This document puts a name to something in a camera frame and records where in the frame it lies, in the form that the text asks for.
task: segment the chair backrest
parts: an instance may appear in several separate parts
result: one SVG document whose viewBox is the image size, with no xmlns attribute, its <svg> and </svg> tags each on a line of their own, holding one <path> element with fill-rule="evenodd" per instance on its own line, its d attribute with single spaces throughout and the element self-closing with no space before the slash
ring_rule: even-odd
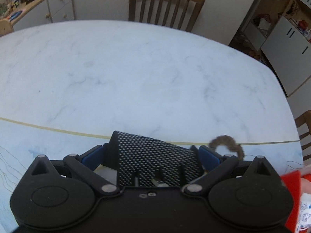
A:
<svg viewBox="0 0 311 233">
<path fill-rule="evenodd" d="M 7 19 L 0 19 L 0 37 L 14 32 L 13 26 Z"/>
<path fill-rule="evenodd" d="M 299 136 L 300 140 L 305 138 L 306 136 L 310 135 L 310 131 L 311 131 L 311 110 L 308 110 L 308 111 L 304 112 L 301 116 L 297 117 L 295 119 L 295 123 L 296 123 L 297 128 L 306 123 L 308 126 L 308 129 L 309 129 L 308 132 Z M 301 146 L 301 149 L 305 150 L 305 149 L 309 148 L 310 146 L 311 146 L 311 142 Z M 309 159 L 309 158 L 311 158 L 311 154 L 304 156 L 304 161 Z"/>
<path fill-rule="evenodd" d="M 153 6 L 154 6 L 154 1 L 155 0 L 150 0 L 150 5 L 149 5 L 149 11 L 148 11 L 148 17 L 147 17 L 147 23 L 150 23 L 151 21 L 151 17 L 152 17 L 152 11 L 153 11 Z M 189 18 L 188 24 L 186 26 L 185 31 L 186 32 L 191 32 L 195 21 L 197 20 L 197 17 L 201 11 L 201 8 L 205 2 L 205 0 L 186 0 L 185 5 L 183 7 L 183 12 L 181 14 L 179 23 L 178 23 L 178 27 L 177 29 L 180 29 L 182 24 L 183 24 L 183 20 L 185 19 L 185 15 L 188 9 L 188 5 L 189 2 L 193 1 L 195 2 L 195 6 L 193 8 L 192 14 Z M 161 13 L 161 9 L 162 9 L 162 3 L 163 0 L 159 0 L 159 4 L 158 4 L 158 8 L 156 11 L 156 16 L 155 16 L 155 24 L 159 23 L 159 19 L 160 19 L 160 13 Z M 166 10 L 164 13 L 164 18 L 163 18 L 163 22 L 162 22 L 162 26 L 166 26 L 167 23 L 167 18 L 169 15 L 169 11 L 170 11 L 170 7 L 172 5 L 172 0 L 168 0 L 167 6 L 166 6 Z M 144 18 L 144 11 L 145 11 L 145 6 L 146 6 L 146 0 L 142 0 L 142 5 L 141 5 L 141 9 L 140 9 L 140 17 L 139 17 L 139 22 L 143 21 Z M 176 19 L 176 15 L 178 12 L 180 6 L 180 0 L 177 0 L 176 5 L 175 5 L 175 9 L 172 15 L 172 19 L 171 22 L 169 24 L 169 26 L 172 28 L 174 26 L 175 23 L 175 19 Z M 135 10 L 136 10 L 136 0 L 130 0 L 129 1 L 129 13 L 128 13 L 128 20 L 129 21 L 135 21 Z"/>
</svg>

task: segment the screw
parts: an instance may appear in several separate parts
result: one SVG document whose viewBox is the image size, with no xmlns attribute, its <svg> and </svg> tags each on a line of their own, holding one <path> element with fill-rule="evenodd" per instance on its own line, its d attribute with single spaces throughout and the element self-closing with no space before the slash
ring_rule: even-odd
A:
<svg viewBox="0 0 311 233">
<path fill-rule="evenodd" d="M 146 194 L 140 194 L 139 197 L 145 199 L 145 198 L 148 197 L 148 195 L 146 195 Z"/>
<path fill-rule="evenodd" d="M 187 186 L 187 190 L 192 192 L 192 193 L 197 193 L 199 191 L 201 191 L 203 189 L 203 187 L 201 185 L 197 185 L 197 184 L 191 184 L 189 186 Z"/>
<path fill-rule="evenodd" d="M 115 190 L 117 190 L 117 187 L 115 185 L 112 185 L 112 184 L 107 184 L 107 185 L 103 185 L 101 187 L 101 189 L 106 192 L 106 193 L 112 193 L 114 192 Z"/>
</svg>

